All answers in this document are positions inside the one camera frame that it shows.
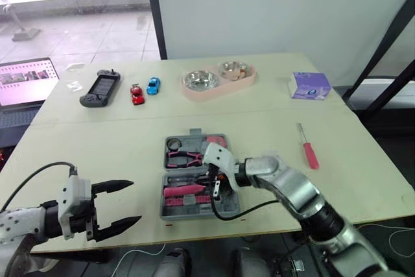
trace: pliers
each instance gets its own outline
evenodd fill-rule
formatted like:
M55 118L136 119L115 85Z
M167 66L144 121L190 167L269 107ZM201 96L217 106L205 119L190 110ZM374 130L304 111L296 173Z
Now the pliers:
M166 165L167 168L188 168L188 167L200 167L202 165L202 158L203 154L199 152L168 152L167 158L175 158L175 157L186 157L192 158L191 162L182 163L180 165L176 165L174 163L168 163Z

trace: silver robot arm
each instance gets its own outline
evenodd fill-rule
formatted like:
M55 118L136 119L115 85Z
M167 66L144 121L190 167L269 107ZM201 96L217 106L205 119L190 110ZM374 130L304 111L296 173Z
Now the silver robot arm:
M321 250L326 265L341 276L376 276L388 271L382 255L370 242L330 206L304 174L287 166L280 157L247 158L237 163L230 151L210 143L204 163L209 164L209 171L224 173L234 191L254 186L275 194Z
M33 246L63 235L73 238L86 232L87 240L101 241L119 235L141 216L127 217L99 230L94 198L97 193L111 193L132 185L127 180L111 180L91 185L78 177L72 168L60 199L36 208L0 211L0 277L20 277L42 268L44 259L30 256Z

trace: table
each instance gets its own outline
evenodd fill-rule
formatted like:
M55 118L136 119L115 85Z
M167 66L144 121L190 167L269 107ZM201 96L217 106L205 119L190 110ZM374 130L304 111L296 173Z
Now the table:
M79 175L92 183L114 178L135 182L120 192L98 196L101 226L132 215L143 218L125 233L100 243L87 242L85 234L77 234L68 241L51 239L34 251L87 250L300 229L280 204L226 223L214 218L162 221L159 206L160 182L165 173L164 140L171 135L186 135L190 128L225 133L232 153L239 159L278 152L289 165L302 170L351 222L415 213L413 189L335 92L326 101L289 98L284 89L289 74L297 69L316 71L303 55L238 56L234 59L256 66L259 76L254 86L204 103L191 102L181 94L177 82L183 71L227 59L108 64L66 73L0 174L0 201L41 165L66 160L77 165ZM110 66L123 75L114 102L106 108L83 108L78 104L83 91L72 93L65 84L76 77L89 86L96 70ZM141 107L132 106L128 94L131 83L144 84L152 75L161 78L160 94L147 96ZM65 103L64 109L57 105L59 101ZM317 171L308 168L298 121L320 161ZM10 207L56 199L66 179L66 168L49 169L31 180ZM240 192L242 210L270 199L272 194L262 189L247 187Z

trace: laptop screen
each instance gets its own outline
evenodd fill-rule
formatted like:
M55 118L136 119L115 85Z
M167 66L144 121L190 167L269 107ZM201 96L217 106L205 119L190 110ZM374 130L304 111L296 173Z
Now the laptop screen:
M0 105L44 101L58 80L49 58L0 64Z

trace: screwdriver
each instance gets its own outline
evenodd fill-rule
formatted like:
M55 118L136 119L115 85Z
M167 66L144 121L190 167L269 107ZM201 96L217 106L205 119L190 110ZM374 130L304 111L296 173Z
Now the screwdriver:
M304 138L303 146L304 146L305 156L307 157L307 161L309 162L309 166L310 166L311 169L316 170L319 167L316 154L314 153L314 150L311 147L311 144L305 138L304 129L303 129L302 124L297 123L297 125L298 125L298 128L300 129L301 134L303 135L303 138Z

